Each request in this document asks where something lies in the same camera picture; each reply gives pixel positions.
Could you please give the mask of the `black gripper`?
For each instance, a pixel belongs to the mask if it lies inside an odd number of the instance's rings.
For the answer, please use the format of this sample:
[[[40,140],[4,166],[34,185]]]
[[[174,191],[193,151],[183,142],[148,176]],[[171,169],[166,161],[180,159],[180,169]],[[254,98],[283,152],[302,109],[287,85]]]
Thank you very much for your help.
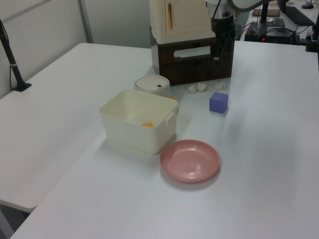
[[[231,32],[234,29],[234,15],[226,18],[215,19],[211,18],[211,29],[216,34],[213,41],[213,57],[215,60],[220,60],[221,48],[222,48],[222,34]],[[234,51],[235,37],[233,33],[230,33],[226,37],[224,46],[224,55],[231,56]]]

